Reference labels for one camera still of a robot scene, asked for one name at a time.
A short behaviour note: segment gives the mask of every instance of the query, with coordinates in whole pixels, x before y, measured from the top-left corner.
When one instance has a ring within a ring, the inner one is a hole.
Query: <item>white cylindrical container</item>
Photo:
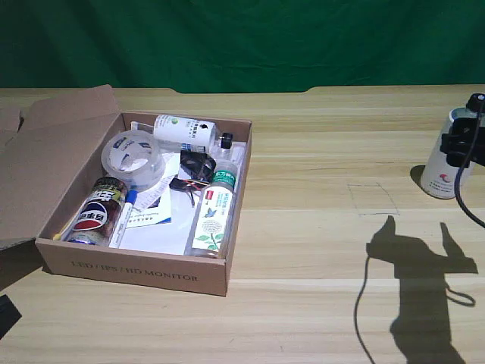
[[[421,175],[421,188],[431,196],[438,199],[452,199],[455,197],[454,183],[458,167],[453,167],[446,162],[446,154],[440,151],[441,137],[444,133],[449,133],[456,119],[476,118],[482,100],[483,95],[475,93],[470,97],[465,108],[455,108],[449,112]],[[470,176],[474,166],[475,164],[470,162],[468,168],[463,170],[460,186]]]
[[[233,139],[232,134],[221,133],[215,123],[173,115],[157,116],[153,136],[179,143],[182,150],[207,154],[214,146],[230,148]]]

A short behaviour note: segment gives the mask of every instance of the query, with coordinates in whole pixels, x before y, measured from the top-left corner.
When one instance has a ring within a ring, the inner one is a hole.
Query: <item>tape roll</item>
[[[141,130],[125,131],[112,138],[102,151],[101,161],[109,175],[137,191],[155,185],[165,170],[158,141]]]

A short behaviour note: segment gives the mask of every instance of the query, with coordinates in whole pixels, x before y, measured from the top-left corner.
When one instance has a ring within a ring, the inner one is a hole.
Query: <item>black bottle cap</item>
[[[479,112],[482,102],[485,102],[485,94],[473,93],[467,102],[467,109],[473,112]]]
[[[223,133],[221,137],[221,148],[222,149],[230,149],[233,145],[233,134],[232,133]]]

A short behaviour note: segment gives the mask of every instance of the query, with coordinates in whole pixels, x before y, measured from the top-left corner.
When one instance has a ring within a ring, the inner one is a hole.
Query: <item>spray bottle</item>
[[[453,122],[458,118],[476,118],[483,98],[483,94],[474,93],[470,96],[464,108],[455,108],[449,112],[448,118],[443,125],[443,129],[438,136],[438,140],[421,175],[421,187],[431,196],[438,199],[452,199],[455,197],[453,185],[458,167],[452,167],[446,162],[446,154],[440,151],[441,137],[444,133],[449,132]],[[468,168],[463,171],[460,186],[468,179],[474,166],[475,163],[470,162]]]

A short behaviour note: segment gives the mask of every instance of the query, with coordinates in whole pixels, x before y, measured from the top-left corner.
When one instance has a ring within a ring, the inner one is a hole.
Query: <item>cardboard box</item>
[[[51,240],[104,175],[105,143],[129,130],[131,121],[153,124],[156,116],[120,112],[108,85],[34,103],[20,132],[0,153],[0,244],[36,239],[46,265],[57,275],[225,296],[249,166],[250,121],[203,118],[248,143],[225,259]]]

